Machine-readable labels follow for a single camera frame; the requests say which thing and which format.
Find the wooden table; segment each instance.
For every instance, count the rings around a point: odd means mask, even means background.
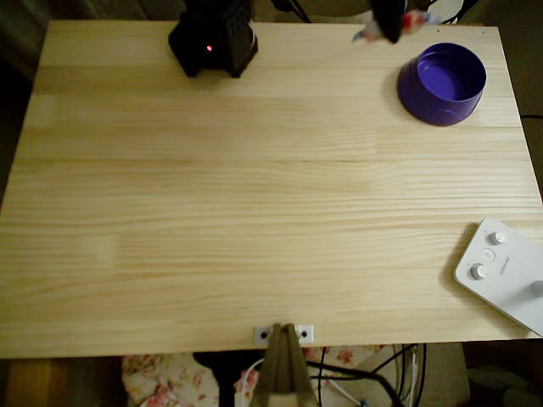
[[[188,79],[174,23],[53,22],[0,216],[0,356],[527,337],[452,278],[494,216],[543,242],[496,28],[350,44],[353,25],[255,26],[241,79]],[[411,117],[399,68],[436,42],[484,62],[471,117]]]

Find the black object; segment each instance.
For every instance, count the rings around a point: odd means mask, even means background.
[[[384,36],[396,44],[401,36],[401,17],[406,11],[405,0],[371,0],[373,18]]]
[[[477,4],[479,0],[464,0],[462,3],[462,8],[460,8],[460,11],[450,17],[448,20],[443,21],[441,24],[447,24],[447,23],[453,23],[454,20],[460,21],[465,13],[468,12],[468,10],[473,7],[475,4]]]
[[[294,13],[305,23],[311,22],[297,0],[293,0],[292,3],[289,0],[271,0],[271,2],[273,3],[273,7],[277,10],[283,11],[284,13]]]
[[[226,352],[198,352],[194,359],[213,371],[219,385],[219,406],[234,407],[234,383],[241,377],[241,372],[248,369],[257,360],[262,359],[260,350],[233,350]]]
[[[417,401],[415,401],[415,407],[421,404],[421,397],[423,396],[424,380],[426,379],[426,343],[423,345],[423,372],[421,373],[421,384],[418,388]]]
[[[239,78],[258,51],[250,0],[191,0],[168,37],[187,76],[218,69]]]
[[[521,119],[543,119],[543,116],[540,114],[523,114],[520,116]]]
[[[316,367],[319,369],[322,366],[322,369],[324,369],[325,371],[335,371],[337,373],[342,373],[344,375],[352,375],[359,379],[374,380],[375,382],[378,382],[387,392],[387,394],[390,397],[390,400],[392,401],[393,407],[404,407],[404,405],[400,401],[400,398],[396,394],[396,391],[392,388],[392,386],[390,386],[390,383],[387,382],[387,379],[385,379],[383,376],[377,373],[373,373],[371,371],[360,371],[358,369],[346,369],[344,367],[326,365],[326,364],[321,364],[321,363],[311,362],[311,361],[307,361],[307,365],[310,367]]]

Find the cord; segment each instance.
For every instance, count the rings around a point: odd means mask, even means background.
[[[411,363],[411,377],[413,377],[413,376],[416,376],[415,375],[415,365],[413,363]],[[406,391],[406,395],[403,398],[400,396],[401,401],[405,402],[409,398],[410,393],[411,393],[411,384],[410,384],[409,388]]]
[[[401,350],[405,350],[406,346],[401,345]],[[406,382],[406,353],[401,354],[401,376],[400,376],[400,386],[398,387],[398,397],[401,398],[401,394],[404,391],[404,384]]]
[[[392,360],[396,359],[398,356],[401,356],[405,354],[409,349],[415,348],[416,344],[406,346],[403,348],[400,352],[397,352],[390,356],[388,359],[386,359],[381,365],[377,366],[375,369],[372,370],[372,373],[377,373],[381,369],[383,369],[387,364],[389,364]]]
[[[264,359],[257,360],[253,365],[250,366],[250,368],[247,369],[245,372],[244,380],[242,381],[241,385],[241,407],[245,407],[245,392],[247,391],[247,380],[249,379],[249,374],[253,369],[258,366],[260,363],[262,363]]]
[[[309,20],[309,17],[307,16],[307,14],[305,13],[304,9],[302,8],[302,6],[299,5],[298,3],[298,0],[292,0],[292,3],[294,5],[294,7],[296,9],[298,9],[299,13],[301,14],[301,19],[305,22],[305,23],[310,23],[311,20]]]
[[[334,386],[340,393],[342,393],[347,399],[349,399],[350,401],[352,401],[353,403],[355,403],[355,405],[357,405],[358,407],[360,407],[361,402],[360,402],[359,400],[355,399],[355,398],[354,398],[353,396],[351,396],[349,393],[347,393],[347,391],[346,391],[344,388],[340,387],[340,386],[338,385],[338,383],[336,383],[336,382],[330,382],[330,384],[331,384],[332,386]]]
[[[426,378],[426,343],[423,345],[423,371],[421,373],[421,384],[418,388],[418,395],[417,395],[417,401],[415,402],[415,407],[418,407],[421,403],[425,378]]]
[[[413,402],[415,401],[415,386],[417,385],[417,376],[418,376],[418,366],[417,366],[417,349],[413,349],[413,354],[411,355],[411,366],[412,366],[412,375],[411,375],[411,390],[409,391],[409,407],[413,407]]]
[[[284,13],[295,13],[300,20],[305,23],[310,23],[309,17],[302,9],[302,6],[299,5],[298,0],[293,0],[294,5],[289,0],[271,0],[273,7]]]
[[[539,114],[522,114],[521,119],[543,119],[543,116]]]
[[[321,385],[322,385],[322,367],[324,366],[324,356],[326,355],[326,347],[322,348],[322,354],[321,354],[321,364],[319,365],[319,376],[317,379],[319,380],[316,388],[319,395],[319,405],[322,407],[322,394],[321,394]]]
[[[476,3],[478,3],[479,0],[464,0],[462,3],[462,8],[460,8],[460,11],[456,13],[454,16],[450,17],[449,19],[443,21],[441,24],[452,24],[454,20],[460,21],[464,14],[473,7]]]
[[[392,386],[390,386],[390,383],[381,375],[374,373],[372,371],[359,371],[357,369],[346,369],[344,367],[339,366],[332,366],[332,365],[325,365],[323,363],[316,363],[307,361],[307,365],[311,367],[318,367],[322,368],[327,371],[335,371],[337,373],[343,373],[345,375],[351,375],[351,376],[358,376],[360,379],[367,379],[367,380],[373,380],[375,382],[379,382],[381,386],[383,386],[384,390],[389,395],[390,399],[393,402],[394,407],[403,407],[403,404],[400,401],[400,398],[396,394],[396,391]]]

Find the metal bracket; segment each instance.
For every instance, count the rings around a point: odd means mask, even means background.
[[[315,342],[315,330],[313,325],[295,325],[294,330],[298,336],[298,342],[302,345]],[[255,328],[255,345],[267,346],[272,335],[273,326],[257,326]]]

